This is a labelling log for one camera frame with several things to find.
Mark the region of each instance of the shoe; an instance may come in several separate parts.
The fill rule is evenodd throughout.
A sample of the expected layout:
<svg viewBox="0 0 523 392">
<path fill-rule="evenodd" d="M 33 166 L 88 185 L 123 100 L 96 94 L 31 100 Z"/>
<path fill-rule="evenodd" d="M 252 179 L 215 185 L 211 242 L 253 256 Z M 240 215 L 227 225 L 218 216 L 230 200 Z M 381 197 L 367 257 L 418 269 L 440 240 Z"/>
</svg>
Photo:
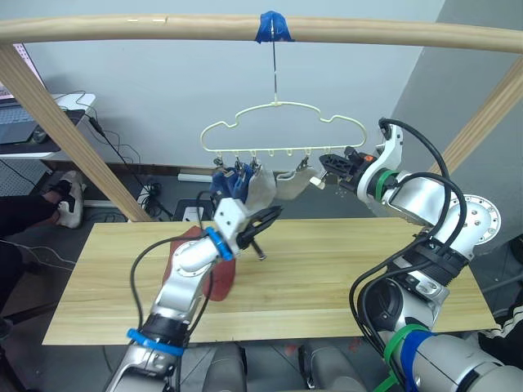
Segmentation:
<svg viewBox="0 0 523 392">
<path fill-rule="evenodd" d="M 58 203 L 60 218 L 57 225 L 76 229 L 82 223 L 83 216 L 83 178 L 77 171 L 68 171 L 52 190 L 60 193 L 64 199 Z"/>
</svg>

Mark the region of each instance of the wire hanger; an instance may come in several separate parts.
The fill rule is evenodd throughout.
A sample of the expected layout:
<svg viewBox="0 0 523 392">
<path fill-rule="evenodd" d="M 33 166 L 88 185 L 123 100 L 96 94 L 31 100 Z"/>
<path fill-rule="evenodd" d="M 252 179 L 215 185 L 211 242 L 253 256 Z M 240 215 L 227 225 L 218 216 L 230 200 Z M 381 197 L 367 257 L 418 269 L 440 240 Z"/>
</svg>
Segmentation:
<svg viewBox="0 0 523 392">
<path fill-rule="evenodd" d="M 235 123 L 234 124 L 229 124 L 229 123 L 227 123 L 225 121 L 218 121 L 218 122 L 215 122 L 214 124 L 211 124 L 208 127 L 206 127 L 202 131 L 200 136 L 199 136 L 199 140 L 200 140 L 200 143 L 202 144 L 203 149 L 205 149 L 206 151 L 209 151 L 211 153 L 216 153 L 218 155 L 218 157 L 221 157 L 223 153 L 233 153 L 236 156 L 236 158 L 237 158 L 239 156 L 239 153 L 246 153 L 246 152 L 248 152 L 255 158 L 257 152 L 260 152 L 260 151 L 265 151 L 265 152 L 267 152 L 269 154 L 269 156 L 273 157 L 275 155 L 275 151 L 285 151 L 288 156 L 292 156 L 294 151 L 304 150 L 305 153 L 306 153 L 306 156 L 309 156 L 309 155 L 311 155 L 312 150 L 323 150 L 325 153 L 330 153 L 330 151 L 332 149 L 345 149 L 346 147 L 355 147 L 356 148 L 356 147 L 361 147 L 362 145 L 364 145 L 365 141 L 367 141 L 367 130 L 365 129 L 365 126 L 361 122 L 359 122 L 358 120 L 355 120 L 355 119 L 350 118 L 350 117 L 342 116 L 340 114 L 335 114 L 331 118 L 322 118 L 321 117 L 321 110 L 316 108 L 315 106 L 312 106 L 312 105 L 309 105 L 309 104 L 303 104 L 301 102 L 289 102 L 289 101 L 278 100 L 278 74 L 277 74 L 277 71 L 276 71 L 276 49 L 275 49 L 275 40 L 274 40 L 275 27 L 274 27 L 274 22 L 273 21 L 271 21 L 270 32 L 271 32 L 271 35 L 272 35 L 272 38 L 273 38 L 272 39 L 272 64 L 273 64 L 274 80 L 275 80 L 275 100 L 273 102 L 270 102 L 269 104 L 253 106 L 253 107 L 246 108 L 244 110 L 239 111 L 237 114 L 235 114 Z M 363 139 L 357 145 L 324 145 L 324 146 L 316 146 L 316 147 L 311 147 L 311 146 L 307 146 L 307 147 L 282 147 L 282 148 L 275 148 L 275 149 L 259 149 L 259 148 L 250 148 L 250 149 L 209 149 L 205 145 L 205 142 L 203 141 L 203 139 L 204 139 L 205 135 L 207 134 L 207 132 L 209 132 L 213 128 L 219 127 L 220 125 L 224 125 L 227 128 L 229 128 L 229 129 L 237 127 L 239 125 L 239 118 L 242 115 L 246 114 L 246 113 L 252 112 L 253 110 L 264 109 L 264 108 L 274 108 L 274 107 L 279 107 L 279 106 L 284 106 L 284 105 L 299 106 L 299 107 L 302 107 L 302 108 L 314 110 L 318 114 L 318 119 L 322 123 L 331 123 L 332 121 L 334 121 L 337 118 L 339 118 L 340 120 L 348 121 L 350 123 L 354 123 L 354 124 L 356 124 L 360 128 L 361 134 L 363 136 Z"/>
</svg>

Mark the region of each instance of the wooden rod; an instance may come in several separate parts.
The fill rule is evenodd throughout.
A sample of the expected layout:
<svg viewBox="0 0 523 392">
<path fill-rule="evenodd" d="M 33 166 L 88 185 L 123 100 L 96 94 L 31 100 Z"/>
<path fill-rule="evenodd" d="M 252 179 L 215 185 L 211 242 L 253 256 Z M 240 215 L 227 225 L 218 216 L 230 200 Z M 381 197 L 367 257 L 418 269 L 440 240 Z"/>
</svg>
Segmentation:
<svg viewBox="0 0 523 392">
<path fill-rule="evenodd" d="M 523 57 L 514 62 L 501 82 L 489 94 L 485 103 L 444 151 L 443 158 L 449 172 L 452 173 L 458 168 L 521 98 L 523 98 Z M 429 171 L 440 172 L 436 163 L 432 164 Z"/>
<path fill-rule="evenodd" d="M 523 32 L 464 24 L 290 16 L 299 42 L 347 42 L 457 47 L 523 53 Z M 205 39 L 253 41 L 254 15 L 129 14 L 4 20 L 0 43 L 97 39 Z"/>
<path fill-rule="evenodd" d="M 0 45 L 0 81 L 125 216 L 131 221 L 151 221 L 11 44 Z"/>
</svg>

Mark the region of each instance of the wooden table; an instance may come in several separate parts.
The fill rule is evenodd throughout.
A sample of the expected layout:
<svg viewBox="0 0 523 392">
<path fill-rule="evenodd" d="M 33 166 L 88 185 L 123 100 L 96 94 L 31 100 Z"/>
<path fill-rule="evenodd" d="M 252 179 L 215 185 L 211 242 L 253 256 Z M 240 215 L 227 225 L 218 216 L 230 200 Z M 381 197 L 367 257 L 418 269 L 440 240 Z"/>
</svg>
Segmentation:
<svg viewBox="0 0 523 392">
<path fill-rule="evenodd" d="M 126 331 L 137 323 L 129 289 L 132 262 L 151 243 L 191 226 L 95 225 L 43 344 L 127 343 Z M 251 250 L 242 254 L 229 296 L 209 303 L 191 341 L 358 336 L 347 301 L 351 282 L 403 247 L 418 230 L 395 218 L 276 221 L 257 237 L 267 259 L 259 261 Z M 167 244 L 154 249 L 137 269 L 146 313 L 160 288 L 168 253 Z M 436 331 L 495 326 L 468 268 L 449 288 Z"/>
</svg>

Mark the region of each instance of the green band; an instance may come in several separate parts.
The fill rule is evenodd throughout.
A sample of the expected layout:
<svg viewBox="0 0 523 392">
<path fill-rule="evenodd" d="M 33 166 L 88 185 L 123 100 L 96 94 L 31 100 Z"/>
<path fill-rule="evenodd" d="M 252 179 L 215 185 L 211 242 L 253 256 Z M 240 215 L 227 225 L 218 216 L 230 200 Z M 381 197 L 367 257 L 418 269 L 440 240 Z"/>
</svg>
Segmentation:
<svg viewBox="0 0 523 392">
<path fill-rule="evenodd" d="M 398 174 L 399 171 L 395 170 L 385 170 L 380 177 L 378 178 L 378 182 L 376 183 L 376 191 L 374 192 L 374 198 L 379 203 L 382 200 L 383 196 L 383 184 L 385 184 L 385 180 L 389 178 L 390 176 L 394 174 Z"/>
<path fill-rule="evenodd" d="M 391 363 L 391 356 L 397 350 L 398 345 L 400 345 L 403 338 L 409 335 L 412 331 L 428 331 L 428 329 L 423 325 L 409 324 L 401 328 L 398 332 L 396 332 L 387 343 L 385 351 L 383 352 L 383 358 L 385 359 L 385 363 L 387 365 Z"/>
<path fill-rule="evenodd" d="M 389 370 L 389 377 L 382 381 L 380 385 L 374 388 L 373 392 L 385 392 L 389 390 L 393 385 L 399 384 L 396 374 L 392 370 Z"/>
<path fill-rule="evenodd" d="M 423 325 L 409 324 L 401 328 L 398 332 L 396 332 L 387 343 L 387 346 L 385 347 L 385 352 L 383 353 L 383 358 L 385 359 L 385 363 L 387 365 L 391 365 L 391 357 L 394 354 L 394 352 L 398 350 L 398 346 L 400 345 L 401 341 L 413 331 L 428 331 L 428 329 Z M 373 392 L 385 392 L 394 384 L 399 384 L 399 382 L 396 377 L 396 374 L 392 370 L 390 370 L 389 377 L 387 377 L 385 381 L 378 385 Z"/>
</svg>

